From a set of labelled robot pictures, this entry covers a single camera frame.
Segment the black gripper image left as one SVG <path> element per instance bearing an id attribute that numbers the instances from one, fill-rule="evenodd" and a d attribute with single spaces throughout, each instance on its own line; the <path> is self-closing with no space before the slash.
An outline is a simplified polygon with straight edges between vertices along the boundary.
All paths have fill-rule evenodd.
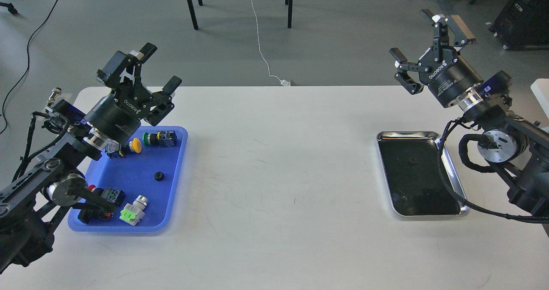
<path id="1" fill-rule="evenodd" d="M 173 76 L 159 92 L 150 92 L 141 82 L 143 63 L 157 51 L 146 43 L 139 51 L 125 54 L 117 51 L 108 63 L 97 71 L 97 80 L 111 89 L 88 112 L 84 120 L 112 141 L 125 142 L 141 125 L 140 120 L 157 126 L 171 110 L 172 93 L 182 79 Z"/>

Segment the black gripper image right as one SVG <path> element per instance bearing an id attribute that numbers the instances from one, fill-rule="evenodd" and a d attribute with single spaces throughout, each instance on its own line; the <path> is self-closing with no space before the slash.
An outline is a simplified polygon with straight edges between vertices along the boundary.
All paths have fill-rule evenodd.
<path id="1" fill-rule="evenodd" d="M 476 38 L 459 15 L 436 15 L 428 9 L 420 14 L 433 26 L 432 46 L 419 58 L 420 65 L 410 63 L 398 48 L 391 48 L 397 69 L 394 78 L 411 95 L 422 92 L 427 85 L 441 106 L 448 108 L 467 89 L 484 81 L 460 54 L 461 48 Z M 420 73 L 422 84 L 414 81 L 408 71 Z"/>

